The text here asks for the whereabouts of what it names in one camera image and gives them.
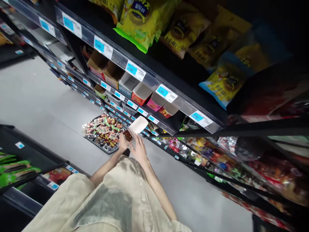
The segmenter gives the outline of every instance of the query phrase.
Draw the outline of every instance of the woman's right hand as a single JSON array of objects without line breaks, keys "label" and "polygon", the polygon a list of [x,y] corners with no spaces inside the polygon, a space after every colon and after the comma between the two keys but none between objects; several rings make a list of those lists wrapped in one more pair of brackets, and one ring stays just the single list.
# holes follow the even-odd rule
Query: woman's right hand
[{"label": "woman's right hand", "polygon": [[139,162],[141,166],[147,164],[149,162],[147,158],[146,148],[143,142],[143,139],[138,135],[133,135],[135,138],[135,148],[133,145],[130,145],[131,152],[134,155],[135,159]]}]

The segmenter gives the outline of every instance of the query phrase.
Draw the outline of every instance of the small package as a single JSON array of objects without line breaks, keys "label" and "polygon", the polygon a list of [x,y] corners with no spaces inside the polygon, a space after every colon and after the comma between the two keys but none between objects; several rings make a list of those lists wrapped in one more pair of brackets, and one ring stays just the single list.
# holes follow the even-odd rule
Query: small package
[{"label": "small package", "polygon": [[163,97],[160,97],[156,93],[152,93],[151,98],[147,102],[147,106],[149,106],[154,111],[158,111],[164,104],[166,100]]},{"label": "small package", "polygon": [[103,79],[104,78],[104,70],[106,69],[106,66],[108,65],[109,59],[103,56],[101,53],[99,53],[97,50],[93,50],[87,65],[89,66],[91,72],[95,74],[97,77]]},{"label": "small package", "polygon": [[189,46],[209,26],[210,21],[189,3],[181,2],[176,9],[169,31],[160,40],[183,59]]},{"label": "small package", "polygon": [[153,91],[150,88],[140,82],[134,88],[131,99],[142,106],[152,93]]},{"label": "small package", "polygon": [[124,75],[125,71],[110,61],[103,73],[105,81],[114,88],[118,89],[118,83]]},{"label": "small package", "polygon": [[138,79],[125,72],[118,83],[119,90],[128,98],[131,98],[133,89],[138,85],[138,83]]},{"label": "small package", "polygon": [[165,103],[165,105],[159,110],[159,112],[163,114],[165,118],[173,116],[177,113],[177,111],[178,109],[169,102]]}]

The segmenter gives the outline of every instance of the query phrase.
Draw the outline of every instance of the tile floor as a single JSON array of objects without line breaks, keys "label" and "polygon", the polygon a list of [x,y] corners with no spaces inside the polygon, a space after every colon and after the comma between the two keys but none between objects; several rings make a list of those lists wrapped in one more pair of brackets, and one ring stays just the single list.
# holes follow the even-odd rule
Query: tile floor
[{"label": "tile floor", "polygon": [[[39,57],[0,70],[0,123],[93,174],[109,156],[83,138],[82,125],[102,113],[61,83]],[[145,139],[150,162],[178,220],[192,231],[252,231],[251,213]]]}]

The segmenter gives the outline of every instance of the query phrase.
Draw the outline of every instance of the blue price label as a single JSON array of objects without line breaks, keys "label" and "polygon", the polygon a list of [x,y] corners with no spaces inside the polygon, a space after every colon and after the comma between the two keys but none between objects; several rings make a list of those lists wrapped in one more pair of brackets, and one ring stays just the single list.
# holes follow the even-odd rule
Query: blue price label
[{"label": "blue price label", "polygon": [[162,86],[160,86],[160,87],[158,88],[157,92],[158,92],[159,94],[161,94],[162,96],[164,96],[164,97],[166,97],[167,94],[168,94],[168,91],[167,91],[165,88],[163,88]]},{"label": "blue price label", "polygon": [[104,53],[104,44],[102,44],[97,39],[94,40],[94,47]]},{"label": "blue price label", "polygon": [[127,64],[126,69],[133,75],[136,75],[137,68],[131,65],[130,63]]}]

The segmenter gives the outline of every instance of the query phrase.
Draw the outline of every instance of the green snack bag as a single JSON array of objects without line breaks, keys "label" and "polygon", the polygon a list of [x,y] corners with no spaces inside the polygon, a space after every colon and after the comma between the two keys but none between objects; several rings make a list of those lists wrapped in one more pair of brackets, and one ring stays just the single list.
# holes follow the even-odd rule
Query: green snack bag
[{"label": "green snack bag", "polygon": [[2,173],[9,173],[9,172],[16,172],[26,168],[30,168],[30,161],[22,160],[16,163],[4,164],[0,165],[0,174]]},{"label": "green snack bag", "polygon": [[27,178],[29,175],[33,173],[38,173],[40,171],[41,170],[39,168],[32,167],[18,172],[3,173],[2,175],[0,175],[0,188],[3,188],[17,181],[23,180]]}]

